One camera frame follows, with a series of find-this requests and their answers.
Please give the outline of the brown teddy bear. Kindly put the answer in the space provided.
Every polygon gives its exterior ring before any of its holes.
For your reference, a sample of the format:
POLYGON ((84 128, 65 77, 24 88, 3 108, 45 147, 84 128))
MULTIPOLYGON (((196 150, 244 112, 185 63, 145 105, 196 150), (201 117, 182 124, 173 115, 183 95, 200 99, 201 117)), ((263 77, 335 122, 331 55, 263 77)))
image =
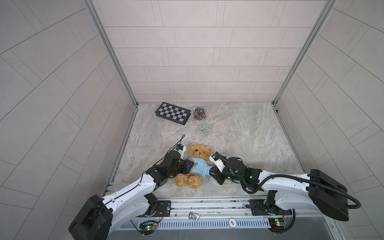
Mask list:
POLYGON ((198 189, 202 185, 204 178, 210 175, 212 167, 208 164, 208 161, 212 154, 211 147, 192 144, 189 147, 189 160, 194 165, 188 174, 178 174, 176 176, 176 186, 188 186, 191 189, 198 189))

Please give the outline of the light blue bear hoodie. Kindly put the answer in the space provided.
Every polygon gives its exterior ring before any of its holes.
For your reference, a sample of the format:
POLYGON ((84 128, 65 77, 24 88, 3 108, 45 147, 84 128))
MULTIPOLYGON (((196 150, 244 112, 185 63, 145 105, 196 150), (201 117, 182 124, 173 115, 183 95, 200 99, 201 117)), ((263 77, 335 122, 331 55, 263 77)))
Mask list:
POLYGON ((203 178, 210 175, 211 166, 207 164, 207 161, 201 158, 190 158, 190 161, 194 163, 190 170, 190 174, 199 174, 203 178))

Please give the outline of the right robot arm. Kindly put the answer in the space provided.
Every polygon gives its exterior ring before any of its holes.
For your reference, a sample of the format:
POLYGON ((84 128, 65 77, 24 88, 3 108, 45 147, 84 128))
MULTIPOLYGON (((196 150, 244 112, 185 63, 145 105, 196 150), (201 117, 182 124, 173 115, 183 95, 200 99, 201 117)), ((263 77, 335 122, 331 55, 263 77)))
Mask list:
POLYGON ((347 188, 320 170, 287 175, 248 168, 240 158, 227 159, 219 153, 210 156, 210 175, 220 185, 226 180, 241 185, 247 194, 267 193, 265 206, 277 210, 313 210, 338 221, 349 221, 351 197, 347 188))

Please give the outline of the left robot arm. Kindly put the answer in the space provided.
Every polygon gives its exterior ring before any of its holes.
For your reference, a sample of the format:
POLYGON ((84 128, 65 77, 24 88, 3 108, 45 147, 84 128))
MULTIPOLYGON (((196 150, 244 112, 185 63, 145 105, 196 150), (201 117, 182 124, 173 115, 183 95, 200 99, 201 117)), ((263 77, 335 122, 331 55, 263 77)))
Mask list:
POLYGON ((158 204, 153 192, 170 177, 188 174, 194 166, 193 161, 182 158, 183 154, 182 150, 171 150, 132 184, 111 195, 89 197, 69 226, 73 239, 105 240, 133 218, 152 215, 158 204))

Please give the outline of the small green pieces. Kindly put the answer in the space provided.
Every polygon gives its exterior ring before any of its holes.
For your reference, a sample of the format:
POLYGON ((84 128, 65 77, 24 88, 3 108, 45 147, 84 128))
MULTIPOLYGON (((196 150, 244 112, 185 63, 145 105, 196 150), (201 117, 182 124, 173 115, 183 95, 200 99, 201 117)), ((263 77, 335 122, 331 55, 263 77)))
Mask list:
POLYGON ((210 130, 210 125, 207 123, 203 123, 200 128, 200 132, 207 132, 210 130))

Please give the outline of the black white chessboard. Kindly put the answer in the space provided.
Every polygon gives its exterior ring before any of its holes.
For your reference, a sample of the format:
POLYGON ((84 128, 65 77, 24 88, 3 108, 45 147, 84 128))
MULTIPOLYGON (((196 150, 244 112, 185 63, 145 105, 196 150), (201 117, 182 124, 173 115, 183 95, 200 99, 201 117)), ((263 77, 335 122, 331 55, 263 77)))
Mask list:
POLYGON ((157 117, 169 120, 171 122, 185 125, 191 116, 191 110, 187 110, 166 102, 161 103, 155 111, 157 117))

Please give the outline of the bag of colourful pieces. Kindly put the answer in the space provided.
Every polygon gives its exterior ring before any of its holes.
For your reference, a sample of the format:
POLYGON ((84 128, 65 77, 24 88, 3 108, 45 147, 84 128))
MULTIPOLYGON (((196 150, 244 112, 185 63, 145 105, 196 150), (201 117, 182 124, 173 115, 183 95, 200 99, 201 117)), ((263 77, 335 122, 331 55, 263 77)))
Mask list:
POLYGON ((201 121, 201 120, 204 120, 206 118, 206 111, 204 108, 202 107, 198 107, 194 110, 194 114, 193 114, 193 117, 194 117, 194 120, 195 121, 201 121))

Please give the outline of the silver metal clip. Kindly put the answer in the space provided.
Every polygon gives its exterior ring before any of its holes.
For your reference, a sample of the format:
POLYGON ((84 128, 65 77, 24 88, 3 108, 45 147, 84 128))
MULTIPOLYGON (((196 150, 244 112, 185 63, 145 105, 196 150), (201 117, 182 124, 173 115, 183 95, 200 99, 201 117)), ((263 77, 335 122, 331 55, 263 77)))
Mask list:
POLYGON ((194 212, 189 213, 189 220, 197 222, 200 219, 200 217, 201 217, 201 215, 198 213, 194 213, 194 212))

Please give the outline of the left circuit board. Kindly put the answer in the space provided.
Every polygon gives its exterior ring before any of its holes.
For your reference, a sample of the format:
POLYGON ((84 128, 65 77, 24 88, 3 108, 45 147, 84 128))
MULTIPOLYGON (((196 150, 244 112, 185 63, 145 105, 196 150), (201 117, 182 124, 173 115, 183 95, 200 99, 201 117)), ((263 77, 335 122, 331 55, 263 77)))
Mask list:
POLYGON ((158 226, 157 221, 153 221, 153 220, 145 221, 143 223, 140 223, 139 230, 144 232, 145 235, 149 235, 157 229, 157 226, 158 226))

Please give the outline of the circuit board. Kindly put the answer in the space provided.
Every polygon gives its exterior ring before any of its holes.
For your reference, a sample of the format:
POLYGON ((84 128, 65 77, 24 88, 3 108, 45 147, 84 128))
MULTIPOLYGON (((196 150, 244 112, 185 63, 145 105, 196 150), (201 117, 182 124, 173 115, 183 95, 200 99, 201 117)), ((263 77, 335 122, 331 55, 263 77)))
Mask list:
POLYGON ((140 223, 139 230, 144 232, 145 235, 149 235, 157 229, 157 226, 158 226, 157 221, 153 221, 153 220, 145 221, 143 223, 140 223))
POLYGON ((286 227, 286 222, 282 218, 269 218, 268 221, 271 226, 271 232, 281 232, 286 227))

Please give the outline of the right circuit board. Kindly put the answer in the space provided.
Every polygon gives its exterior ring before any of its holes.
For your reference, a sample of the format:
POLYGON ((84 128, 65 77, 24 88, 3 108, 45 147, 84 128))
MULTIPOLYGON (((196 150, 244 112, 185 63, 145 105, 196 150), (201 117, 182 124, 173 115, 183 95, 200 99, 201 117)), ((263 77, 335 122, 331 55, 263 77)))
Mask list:
POLYGON ((271 226, 271 232, 281 232, 286 227, 286 222, 282 218, 269 218, 268 221, 271 226))

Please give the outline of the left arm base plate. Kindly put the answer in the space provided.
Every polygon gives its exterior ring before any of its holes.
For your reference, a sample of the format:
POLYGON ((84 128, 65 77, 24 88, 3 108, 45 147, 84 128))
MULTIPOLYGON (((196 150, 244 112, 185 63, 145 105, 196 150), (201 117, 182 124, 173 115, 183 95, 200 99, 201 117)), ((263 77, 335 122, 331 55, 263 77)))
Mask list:
POLYGON ((141 217, 169 217, 171 212, 171 201, 157 201, 150 203, 149 209, 141 217))

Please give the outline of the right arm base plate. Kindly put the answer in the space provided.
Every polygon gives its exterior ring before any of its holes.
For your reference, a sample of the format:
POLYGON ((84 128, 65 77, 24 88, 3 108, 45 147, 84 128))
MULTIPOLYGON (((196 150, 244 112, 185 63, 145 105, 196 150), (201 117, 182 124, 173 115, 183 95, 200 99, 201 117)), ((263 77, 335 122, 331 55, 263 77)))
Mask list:
POLYGON ((292 210, 284 211, 275 204, 275 201, 269 200, 250 200, 246 208, 252 211, 253 216, 289 216, 293 214, 292 210))

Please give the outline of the aluminium mounting rail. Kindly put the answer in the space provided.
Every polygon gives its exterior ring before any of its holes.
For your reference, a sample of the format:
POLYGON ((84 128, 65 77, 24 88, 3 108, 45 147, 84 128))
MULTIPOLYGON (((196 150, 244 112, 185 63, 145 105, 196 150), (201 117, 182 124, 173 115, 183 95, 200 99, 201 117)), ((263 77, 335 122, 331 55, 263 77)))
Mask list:
MULTIPOLYGON (((212 218, 256 218, 256 217, 278 217, 278 216, 253 216, 252 211, 246 208, 250 200, 269 200, 272 201, 271 197, 268 196, 246 196, 246 197, 219 197, 219 198, 171 198, 171 199, 157 199, 153 194, 149 194, 146 197, 141 197, 132 203, 126 204, 125 200, 114 200, 107 203, 108 200, 102 199, 105 203, 106 208, 111 209, 113 204, 117 204, 118 210, 113 210, 112 214, 117 220, 122 220, 126 223, 134 218, 141 217, 148 209, 150 203, 156 203, 157 201, 171 201, 171 212, 169 217, 172 219, 186 219, 190 212, 198 213, 201 215, 200 218, 212 219, 212 218)), ((300 217, 315 216, 323 217, 315 205, 309 203, 308 199, 295 198, 292 199, 283 198, 290 204, 289 206, 278 206, 278 202, 275 204, 284 211, 292 210, 296 212, 300 217)))

